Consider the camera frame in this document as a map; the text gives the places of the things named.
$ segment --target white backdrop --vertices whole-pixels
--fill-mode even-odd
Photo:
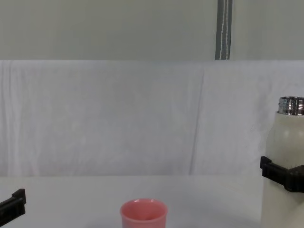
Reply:
[[[0,175],[259,175],[303,61],[1,61]]]

